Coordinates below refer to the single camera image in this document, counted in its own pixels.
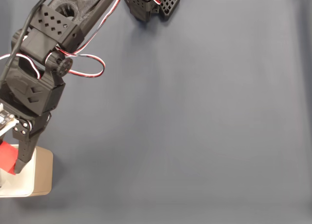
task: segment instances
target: red object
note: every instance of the red object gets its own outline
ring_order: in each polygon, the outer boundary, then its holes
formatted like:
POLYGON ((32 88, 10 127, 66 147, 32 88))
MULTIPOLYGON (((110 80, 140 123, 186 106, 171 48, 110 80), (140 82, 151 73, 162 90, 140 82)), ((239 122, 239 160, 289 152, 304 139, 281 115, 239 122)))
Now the red object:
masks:
POLYGON ((15 174, 14 166, 18 158, 19 150, 7 142, 0 144, 0 168, 4 171, 15 174))

